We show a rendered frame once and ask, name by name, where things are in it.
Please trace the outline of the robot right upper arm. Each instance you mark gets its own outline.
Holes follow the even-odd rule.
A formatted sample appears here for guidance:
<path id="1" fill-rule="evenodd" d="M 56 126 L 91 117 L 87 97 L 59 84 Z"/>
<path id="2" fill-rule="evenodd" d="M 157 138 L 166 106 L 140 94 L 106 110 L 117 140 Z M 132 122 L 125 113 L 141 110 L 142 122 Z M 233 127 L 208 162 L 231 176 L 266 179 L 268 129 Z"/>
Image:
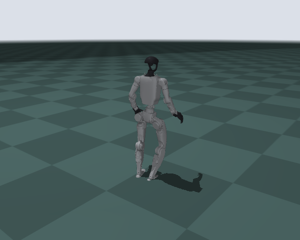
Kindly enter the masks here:
<path id="1" fill-rule="evenodd" d="M 163 93 L 163 102 L 165 104 L 170 104 L 170 96 L 169 96 L 169 89 L 168 89 L 168 81 L 167 79 L 165 78 L 161 78 L 161 77 L 158 77 L 157 78 L 157 82 L 158 82 L 158 85 L 161 86 L 161 90 L 162 90 L 162 93 Z"/>

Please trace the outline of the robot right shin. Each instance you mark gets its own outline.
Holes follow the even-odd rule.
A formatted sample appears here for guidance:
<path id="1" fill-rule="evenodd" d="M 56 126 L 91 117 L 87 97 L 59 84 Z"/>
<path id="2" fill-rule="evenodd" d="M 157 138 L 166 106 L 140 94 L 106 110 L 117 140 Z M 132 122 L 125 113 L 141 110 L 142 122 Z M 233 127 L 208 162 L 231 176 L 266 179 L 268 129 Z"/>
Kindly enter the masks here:
<path id="1" fill-rule="evenodd" d="M 159 154 L 155 154 L 153 156 L 153 161 L 152 161 L 152 168 L 151 168 L 151 172 L 149 174 L 149 178 L 152 180 L 154 179 L 158 169 L 160 168 L 162 162 L 163 162 L 163 159 L 165 157 L 165 149 L 164 148 L 161 148 L 159 150 Z"/>

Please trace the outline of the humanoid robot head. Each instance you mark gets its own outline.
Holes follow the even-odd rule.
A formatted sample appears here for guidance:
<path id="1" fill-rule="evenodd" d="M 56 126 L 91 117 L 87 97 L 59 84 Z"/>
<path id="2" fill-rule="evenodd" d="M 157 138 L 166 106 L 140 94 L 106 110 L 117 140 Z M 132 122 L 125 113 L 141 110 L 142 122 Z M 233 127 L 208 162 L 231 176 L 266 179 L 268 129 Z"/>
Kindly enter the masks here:
<path id="1" fill-rule="evenodd" d="M 155 76 L 154 72 L 158 68 L 158 62 L 159 62 L 159 60 L 154 56 L 149 56 L 145 59 L 144 63 L 147 63 L 149 66 L 149 70 L 148 70 L 147 74 L 145 75 L 145 77 L 154 77 Z M 152 70 L 152 68 L 151 68 L 151 66 L 153 64 L 156 64 L 156 68 L 154 70 Z"/>

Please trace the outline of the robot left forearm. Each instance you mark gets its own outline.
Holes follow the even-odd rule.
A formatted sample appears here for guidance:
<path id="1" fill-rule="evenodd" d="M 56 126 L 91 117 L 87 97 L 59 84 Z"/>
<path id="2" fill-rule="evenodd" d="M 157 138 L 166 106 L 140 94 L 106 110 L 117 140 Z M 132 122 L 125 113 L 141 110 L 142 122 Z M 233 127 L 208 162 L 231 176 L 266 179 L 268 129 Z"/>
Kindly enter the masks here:
<path id="1" fill-rule="evenodd" d="M 129 102 L 131 104 L 131 107 L 136 111 L 138 109 L 137 104 L 136 104 L 136 99 L 131 99 L 129 96 Z"/>

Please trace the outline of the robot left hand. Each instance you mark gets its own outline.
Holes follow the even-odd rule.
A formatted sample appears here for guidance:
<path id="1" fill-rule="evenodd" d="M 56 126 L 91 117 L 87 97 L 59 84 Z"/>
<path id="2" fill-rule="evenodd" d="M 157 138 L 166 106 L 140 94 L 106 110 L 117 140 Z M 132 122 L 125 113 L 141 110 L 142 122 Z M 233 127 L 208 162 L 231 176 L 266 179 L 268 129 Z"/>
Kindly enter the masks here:
<path id="1" fill-rule="evenodd" d="M 137 106 L 138 107 L 138 106 Z M 134 109 L 133 109 L 134 110 Z M 134 110 L 135 111 L 135 110 Z M 135 114 L 137 114 L 137 113 L 140 113 L 141 111 L 143 111 L 142 109 L 137 109 L 136 111 L 135 111 Z"/>

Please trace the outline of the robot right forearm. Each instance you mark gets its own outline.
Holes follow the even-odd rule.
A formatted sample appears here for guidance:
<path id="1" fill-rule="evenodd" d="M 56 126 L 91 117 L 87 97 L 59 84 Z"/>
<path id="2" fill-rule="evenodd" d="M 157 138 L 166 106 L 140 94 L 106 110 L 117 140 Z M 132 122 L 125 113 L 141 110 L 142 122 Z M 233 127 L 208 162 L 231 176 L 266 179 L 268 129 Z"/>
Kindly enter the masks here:
<path id="1" fill-rule="evenodd" d="M 170 113 L 171 113 L 172 115 L 173 115 L 173 114 L 178 115 L 178 111 L 177 111 L 177 110 L 175 109 L 175 107 L 174 107 L 174 103 L 173 103 L 173 101 L 172 101 L 172 98 L 169 97 L 169 100 L 170 100 L 170 103 L 167 104 L 167 107 L 169 108 Z"/>

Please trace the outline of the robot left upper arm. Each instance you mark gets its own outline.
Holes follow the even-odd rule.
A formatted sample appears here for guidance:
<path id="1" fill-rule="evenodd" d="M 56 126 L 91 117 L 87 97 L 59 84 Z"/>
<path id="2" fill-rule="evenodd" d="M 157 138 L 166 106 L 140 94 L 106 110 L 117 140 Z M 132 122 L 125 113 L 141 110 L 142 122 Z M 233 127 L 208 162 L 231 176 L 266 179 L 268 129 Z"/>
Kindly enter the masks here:
<path id="1" fill-rule="evenodd" d="M 135 92 L 138 90 L 138 88 L 140 86 L 140 77 L 141 76 L 136 76 L 134 78 L 134 83 L 133 83 L 133 85 L 131 87 L 131 90 L 129 92 L 129 95 L 128 95 L 133 100 L 137 97 L 137 95 L 135 94 Z"/>

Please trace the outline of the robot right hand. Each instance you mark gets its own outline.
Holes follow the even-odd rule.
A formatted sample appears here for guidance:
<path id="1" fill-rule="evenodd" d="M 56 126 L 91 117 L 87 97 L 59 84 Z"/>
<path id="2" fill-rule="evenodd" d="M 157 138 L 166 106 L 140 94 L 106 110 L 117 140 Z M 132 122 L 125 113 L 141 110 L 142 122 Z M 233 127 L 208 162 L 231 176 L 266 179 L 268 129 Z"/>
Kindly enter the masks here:
<path id="1" fill-rule="evenodd" d="M 181 112 L 177 112 L 177 114 L 173 114 L 173 116 L 178 117 L 178 119 L 181 120 L 181 123 L 183 122 L 183 115 Z"/>

